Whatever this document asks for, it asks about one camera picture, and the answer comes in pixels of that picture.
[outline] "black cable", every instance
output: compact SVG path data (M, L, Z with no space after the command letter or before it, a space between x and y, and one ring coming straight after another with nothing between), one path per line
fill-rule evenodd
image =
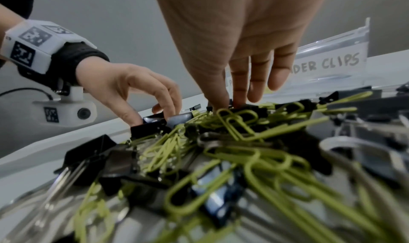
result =
M52 97L51 94L49 94L49 93L43 91L42 89L38 89L38 88L18 88L18 89L13 89L13 90L9 90L9 91L5 91L5 92L3 92L3 93L0 93L0 97L1 97L1 96L4 96L4 95L6 95L6 94L9 94L9 93L15 92L15 91L29 91L29 90L42 92L42 93L44 93L44 94L47 96L47 98L48 98L49 100L54 100L54 98Z

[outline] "black wrist strap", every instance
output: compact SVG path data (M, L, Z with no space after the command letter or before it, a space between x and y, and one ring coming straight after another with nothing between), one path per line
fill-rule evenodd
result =
M109 61L107 55L85 43L66 43L51 56L50 67L46 75L61 78L70 85L78 86L75 71L78 64L87 57L100 57Z

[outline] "pile of clips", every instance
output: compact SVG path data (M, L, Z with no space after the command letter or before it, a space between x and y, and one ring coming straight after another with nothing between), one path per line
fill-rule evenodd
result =
M3 242L39 238L58 203L79 189L86 194L51 242L107 242L130 210L143 208L166 224L135 242L212 243L252 215L239 204L249 193L296 229L286 242L409 242L408 87L394 97L361 88L215 112L195 106L168 121L145 117L127 142L104 135L68 151L56 180L0 209L3 218L40 198ZM103 229L92 230L95 223Z

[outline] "wall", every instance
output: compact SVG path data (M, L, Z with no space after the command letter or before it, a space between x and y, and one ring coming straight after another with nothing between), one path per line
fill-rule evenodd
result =
M371 17L371 56L409 49L408 9L408 0L327 0L302 44L363 26L365 18ZM81 34L113 62L146 66L174 79L184 98L200 93L183 67L156 0L35 0L32 18L52 20ZM28 86L47 90L19 77L12 65L0 71L0 92ZM0 157L72 130L36 124L29 108L32 101L41 99L42 94L27 91L0 98ZM154 104L151 97L140 95L131 96L129 101L138 111ZM96 104L96 123L114 118L111 111Z

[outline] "human hand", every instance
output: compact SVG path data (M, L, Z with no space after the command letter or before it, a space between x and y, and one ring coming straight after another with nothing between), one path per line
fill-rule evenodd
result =
M143 120L128 104L129 92L154 96L158 104L152 112L163 110L165 119L179 114L182 108L178 85L146 67L88 57L79 63L76 75L80 86L130 126L141 125Z
M257 102L288 78L307 25L324 0L158 0L184 65L216 108ZM270 69L270 60L274 56ZM248 85L249 57L251 78Z

